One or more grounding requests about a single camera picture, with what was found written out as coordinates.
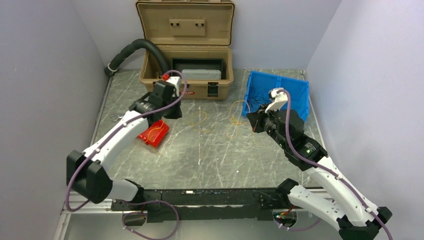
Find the red label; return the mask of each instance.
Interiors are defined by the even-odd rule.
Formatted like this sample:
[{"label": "red label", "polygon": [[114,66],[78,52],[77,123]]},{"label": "red label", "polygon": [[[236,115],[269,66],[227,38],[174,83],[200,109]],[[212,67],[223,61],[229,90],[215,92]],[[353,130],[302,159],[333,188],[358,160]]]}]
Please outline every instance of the red label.
[{"label": "red label", "polygon": [[194,94],[195,94],[195,92],[194,92],[194,91],[186,91],[186,92],[185,92],[185,94],[188,94],[188,95],[194,95]]}]

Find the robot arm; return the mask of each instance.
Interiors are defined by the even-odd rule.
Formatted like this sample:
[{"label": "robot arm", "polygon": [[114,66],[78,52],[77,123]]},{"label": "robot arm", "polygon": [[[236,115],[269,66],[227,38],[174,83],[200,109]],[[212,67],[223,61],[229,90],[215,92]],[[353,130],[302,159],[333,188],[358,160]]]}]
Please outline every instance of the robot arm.
[{"label": "robot arm", "polygon": [[[162,117],[182,117],[180,103],[163,109],[180,95],[181,78],[172,76],[167,81],[157,81],[152,92],[135,101],[123,118],[108,133],[83,152],[72,151],[66,158],[66,183],[69,184],[77,168],[87,159],[72,183],[72,188],[91,202],[98,204],[104,199],[122,199],[143,202],[144,189],[130,180],[112,180],[107,171],[116,157],[140,133]],[[142,114],[156,111],[142,117]]]},{"label": "robot arm", "polygon": [[[385,224],[392,216],[390,210],[377,207],[355,187],[352,186],[356,191],[353,192],[344,183],[352,185],[333,163],[327,151],[316,140],[305,135],[305,123],[296,111],[290,110],[289,119],[286,119],[287,110],[279,110],[289,99],[284,91],[273,89],[269,95],[273,103],[261,105],[256,112],[247,114],[253,131],[266,132],[284,150],[288,160],[316,180],[335,202],[316,196],[292,179],[285,180],[276,188],[280,200],[317,215],[338,230],[343,239],[374,239],[382,226],[373,213]],[[289,136],[286,135],[286,122]]]}]

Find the red tool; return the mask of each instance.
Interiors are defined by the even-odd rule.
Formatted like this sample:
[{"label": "red tool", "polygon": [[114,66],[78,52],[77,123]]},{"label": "red tool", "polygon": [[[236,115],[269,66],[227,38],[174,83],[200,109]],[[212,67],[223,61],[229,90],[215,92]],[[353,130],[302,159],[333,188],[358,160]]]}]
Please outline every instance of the red tool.
[{"label": "red tool", "polygon": [[137,138],[143,140],[145,144],[156,148],[162,142],[169,129],[170,127],[164,121],[159,120],[138,135]]}]

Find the white cable tie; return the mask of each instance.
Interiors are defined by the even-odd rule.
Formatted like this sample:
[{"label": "white cable tie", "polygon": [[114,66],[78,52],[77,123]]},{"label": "white cable tie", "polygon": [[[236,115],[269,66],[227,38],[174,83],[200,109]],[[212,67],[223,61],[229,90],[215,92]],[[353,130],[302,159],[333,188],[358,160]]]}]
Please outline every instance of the white cable tie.
[{"label": "white cable tie", "polygon": [[111,68],[111,66],[110,66],[110,62],[107,64],[107,69],[109,69],[109,71],[111,71],[112,73],[116,73],[116,72],[118,72],[118,68],[117,69],[115,69],[115,70],[113,70],[112,68]]}]

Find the black hose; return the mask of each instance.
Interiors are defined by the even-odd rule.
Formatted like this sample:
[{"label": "black hose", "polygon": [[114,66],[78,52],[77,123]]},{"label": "black hose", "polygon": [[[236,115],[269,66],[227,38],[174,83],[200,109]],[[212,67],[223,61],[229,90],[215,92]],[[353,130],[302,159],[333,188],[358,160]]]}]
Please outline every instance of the black hose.
[{"label": "black hose", "polygon": [[121,65],[121,63],[126,58],[139,49],[146,49],[151,54],[153,54],[157,60],[157,63],[159,63],[162,73],[171,70],[162,51],[153,42],[144,38],[140,38],[134,40],[131,44],[128,44],[126,47],[124,47],[120,53],[118,53],[118,55],[116,55],[112,61],[110,61],[109,65],[104,68],[104,73],[108,76],[114,75],[118,70],[119,65]]}]

